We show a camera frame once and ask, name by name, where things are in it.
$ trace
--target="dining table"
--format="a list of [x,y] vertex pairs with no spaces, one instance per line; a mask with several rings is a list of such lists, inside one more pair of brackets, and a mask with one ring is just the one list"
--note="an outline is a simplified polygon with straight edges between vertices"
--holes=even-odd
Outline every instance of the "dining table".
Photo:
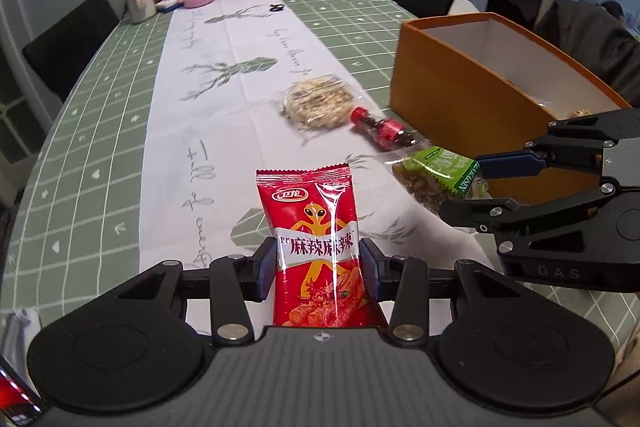
[[[270,11],[278,3],[284,10]],[[450,14],[473,10],[456,0]],[[392,0],[214,0],[122,20],[38,155],[0,312],[35,311],[46,327],[164,259],[199,268],[250,255],[270,235],[251,176],[279,165],[348,163],[360,235],[388,255],[419,255],[434,267],[470,257],[500,270],[491,235],[452,230],[422,208],[349,126],[309,132],[281,114],[292,78],[331,73],[364,105],[401,120],[389,108],[390,84],[400,26],[413,18]],[[529,286],[596,324],[616,349],[640,317],[633,294]],[[206,315],[190,303],[188,321],[205,333]]]

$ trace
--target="black cable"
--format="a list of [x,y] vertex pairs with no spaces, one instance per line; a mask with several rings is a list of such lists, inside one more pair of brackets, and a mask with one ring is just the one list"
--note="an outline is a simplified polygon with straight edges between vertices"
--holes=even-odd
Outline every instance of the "black cable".
[[613,393],[614,391],[619,390],[621,387],[625,386],[626,384],[628,384],[630,381],[632,381],[635,377],[637,377],[638,375],[640,375],[640,369],[636,369],[633,373],[631,373],[631,375],[629,375],[626,378],[623,378],[622,380],[620,380],[617,384],[612,385],[611,387],[609,387],[604,393],[602,393],[600,395],[600,398],[598,399],[598,401],[602,400],[604,397],[609,396],[611,393]]

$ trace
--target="small soda bottle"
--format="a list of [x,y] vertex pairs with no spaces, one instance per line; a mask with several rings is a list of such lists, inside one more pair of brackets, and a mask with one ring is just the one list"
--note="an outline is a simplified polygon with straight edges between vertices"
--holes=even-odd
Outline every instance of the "small soda bottle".
[[356,107],[351,113],[351,121],[364,130],[382,149],[390,151],[401,147],[411,147],[417,143],[412,134],[399,121],[392,118],[376,120],[364,107]]

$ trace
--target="black hair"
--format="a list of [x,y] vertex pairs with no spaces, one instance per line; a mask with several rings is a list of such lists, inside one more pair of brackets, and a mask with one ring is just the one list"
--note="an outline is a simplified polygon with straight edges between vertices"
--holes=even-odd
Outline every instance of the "black hair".
[[620,19],[620,17],[624,16],[624,12],[622,11],[622,6],[617,1],[604,1],[600,6],[602,6],[610,15],[613,15],[616,19]]

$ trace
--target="orange box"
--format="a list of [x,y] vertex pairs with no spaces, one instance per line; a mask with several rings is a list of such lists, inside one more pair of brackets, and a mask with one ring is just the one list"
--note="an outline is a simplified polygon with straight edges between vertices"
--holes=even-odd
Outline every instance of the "orange box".
[[[435,144],[469,158],[520,149],[576,110],[630,107],[571,57],[494,13],[403,23],[390,105]],[[597,183],[592,174],[546,169],[489,188],[494,198],[536,204]]]

